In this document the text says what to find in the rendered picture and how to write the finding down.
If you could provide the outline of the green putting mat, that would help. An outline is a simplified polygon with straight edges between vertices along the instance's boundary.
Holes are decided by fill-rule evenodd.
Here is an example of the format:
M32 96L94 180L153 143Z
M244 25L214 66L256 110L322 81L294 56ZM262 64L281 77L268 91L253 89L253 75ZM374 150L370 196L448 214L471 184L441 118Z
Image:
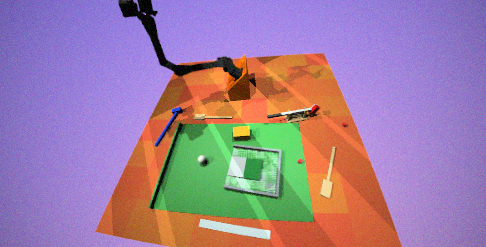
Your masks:
M250 126L249 140L234 140L233 127ZM236 145L282 150L279 195L269 197L224 188L234 157L268 161L277 153L240 153ZM244 154L244 155L242 155ZM255 155L256 154L256 155ZM269 154L269 155L264 155ZM206 162L198 158L204 155ZM276 163L273 163L276 159ZM298 160L302 159L302 163ZM298 123L182 124L153 209L207 216L314 222Z

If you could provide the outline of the blue golf putter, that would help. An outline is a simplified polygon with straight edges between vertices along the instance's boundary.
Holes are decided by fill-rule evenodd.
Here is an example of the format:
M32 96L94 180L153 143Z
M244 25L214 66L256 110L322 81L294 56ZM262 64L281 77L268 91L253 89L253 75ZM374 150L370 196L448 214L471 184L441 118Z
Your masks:
M163 136L165 135L165 133L167 133L168 131L168 128L170 127L171 123L173 122L173 120L175 119L175 117L177 116L178 113L181 113L182 112L182 108L181 107L178 107L178 108L174 108L172 109L172 118L170 119L170 121L168 122L168 125L167 127L165 128L165 130L161 133L161 135L159 136L159 138L157 139L156 141L156 144L155 146L157 146L159 144L159 142L161 141L161 139L163 138Z

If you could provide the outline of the white golf ball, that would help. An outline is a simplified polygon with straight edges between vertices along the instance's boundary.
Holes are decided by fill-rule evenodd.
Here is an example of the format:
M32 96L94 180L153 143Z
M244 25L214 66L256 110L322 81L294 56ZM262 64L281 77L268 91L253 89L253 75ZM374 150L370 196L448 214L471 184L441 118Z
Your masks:
M199 158L198 158L198 161L199 163L203 164L206 162L206 157L204 155L201 155Z

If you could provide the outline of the yellow block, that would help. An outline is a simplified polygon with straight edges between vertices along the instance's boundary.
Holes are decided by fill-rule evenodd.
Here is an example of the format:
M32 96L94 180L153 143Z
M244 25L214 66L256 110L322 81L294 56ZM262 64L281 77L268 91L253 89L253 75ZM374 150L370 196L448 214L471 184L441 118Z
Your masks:
M251 139L250 126L233 127L233 138L235 141Z

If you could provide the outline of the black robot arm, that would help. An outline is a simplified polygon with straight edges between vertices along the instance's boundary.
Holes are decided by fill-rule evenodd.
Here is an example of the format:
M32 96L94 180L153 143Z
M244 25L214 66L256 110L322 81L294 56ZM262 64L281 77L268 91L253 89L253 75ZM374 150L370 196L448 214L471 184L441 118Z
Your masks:
M234 63L232 58L220 57L217 58L217 61L208 62L203 64L196 64L196 65L176 65L169 60L165 59L163 48L159 42L158 32L156 28L155 19L150 16L158 13L157 11L153 11L153 6L151 0L137 0L139 4L139 11L137 3L133 0L119 0L118 4L120 10L123 14L123 17L134 17L137 18L142 22L145 30L147 31L151 42L154 46L155 53L159 60L161 66L164 66L174 72L174 74L178 77L182 77L188 75L194 71L209 69L214 67L223 67L224 72L228 72L229 75L237 80L240 76L242 76L243 68L237 67ZM145 13L145 14L143 14Z

